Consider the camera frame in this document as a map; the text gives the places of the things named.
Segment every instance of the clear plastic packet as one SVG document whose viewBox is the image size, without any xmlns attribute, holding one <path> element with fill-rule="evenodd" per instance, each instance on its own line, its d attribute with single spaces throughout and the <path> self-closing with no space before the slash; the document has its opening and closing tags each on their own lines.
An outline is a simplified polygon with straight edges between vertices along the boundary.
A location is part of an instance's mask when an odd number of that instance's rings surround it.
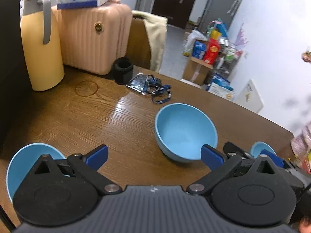
<svg viewBox="0 0 311 233">
<path fill-rule="evenodd" d="M 147 75 L 144 75 L 143 73 L 138 73 L 133 79 L 129 81 L 128 84 L 126 84 L 126 87 L 142 95 L 146 95 L 146 93 L 144 92 L 146 86 L 146 78 Z"/>
</svg>

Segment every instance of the bowl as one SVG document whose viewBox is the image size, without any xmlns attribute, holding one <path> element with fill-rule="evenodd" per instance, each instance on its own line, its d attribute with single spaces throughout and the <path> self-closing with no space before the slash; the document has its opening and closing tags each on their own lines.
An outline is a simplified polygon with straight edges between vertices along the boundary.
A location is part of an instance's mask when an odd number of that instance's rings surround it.
<svg viewBox="0 0 311 233">
<path fill-rule="evenodd" d="M 20 149 L 7 168 L 7 194 L 11 202 L 19 185 L 42 154 L 50 154 L 53 159 L 65 159 L 60 151 L 45 143 L 32 143 Z"/>
<path fill-rule="evenodd" d="M 253 144 L 250 153 L 254 158 L 257 158 L 262 150 L 267 150 L 276 155 L 275 151 L 266 143 L 264 142 L 256 142 Z"/>
<path fill-rule="evenodd" d="M 169 158 L 188 163 L 201 160 L 201 147 L 217 147 L 213 122 L 201 110 L 184 103 L 169 104 L 155 116 L 155 139 Z"/>
</svg>

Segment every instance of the thermos handle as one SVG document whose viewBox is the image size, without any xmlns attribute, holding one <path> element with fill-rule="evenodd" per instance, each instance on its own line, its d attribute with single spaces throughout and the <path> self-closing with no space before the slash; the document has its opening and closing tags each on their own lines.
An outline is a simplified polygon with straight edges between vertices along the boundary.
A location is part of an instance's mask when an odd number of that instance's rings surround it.
<svg viewBox="0 0 311 233">
<path fill-rule="evenodd" d="M 50 42 L 51 37 L 51 1 L 38 0 L 38 3 L 42 4 L 43 7 L 43 44 L 46 45 Z"/>
</svg>

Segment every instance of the dark brown door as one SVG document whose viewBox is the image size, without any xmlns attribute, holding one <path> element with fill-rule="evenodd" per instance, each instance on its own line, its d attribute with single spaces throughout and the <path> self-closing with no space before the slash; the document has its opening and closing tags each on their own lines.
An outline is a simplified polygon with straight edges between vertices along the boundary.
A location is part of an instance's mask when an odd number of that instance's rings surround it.
<svg viewBox="0 0 311 233">
<path fill-rule="evenodd" d="M 155 0 L 152 13 L 168 19 L 168 23 L 185 28 L 195 0 Z"/>
</svg>

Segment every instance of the yellow thermos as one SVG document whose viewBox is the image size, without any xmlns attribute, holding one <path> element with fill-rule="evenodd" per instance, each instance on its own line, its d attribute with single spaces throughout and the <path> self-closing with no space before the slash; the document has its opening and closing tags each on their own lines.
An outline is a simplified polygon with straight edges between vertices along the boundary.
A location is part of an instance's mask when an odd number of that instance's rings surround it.
<svg viewBox="0 0 311 233">
<path fill-rule="evenodd" d="M 24 0 L 21 38 L 32 89 L 56 86 L 64 77 L 64 66 L 50 0 Z"/>
</svg>

